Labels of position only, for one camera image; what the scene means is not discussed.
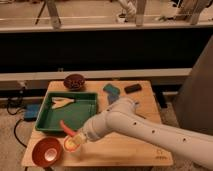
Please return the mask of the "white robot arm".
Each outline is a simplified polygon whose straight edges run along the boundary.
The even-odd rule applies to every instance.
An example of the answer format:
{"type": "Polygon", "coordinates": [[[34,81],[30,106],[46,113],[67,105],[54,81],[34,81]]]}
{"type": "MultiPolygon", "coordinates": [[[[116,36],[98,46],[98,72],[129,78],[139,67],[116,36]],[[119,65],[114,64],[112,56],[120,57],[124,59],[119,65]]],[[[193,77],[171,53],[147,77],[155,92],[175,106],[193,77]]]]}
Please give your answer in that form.
{"type": "Polygon", "coordinates": [[[78,131],[91,142],[112,132],[151,143],[213,171],[213,136],[144,119],[136,114],[136,103],[131,98],[115,101],[78,131]]]}

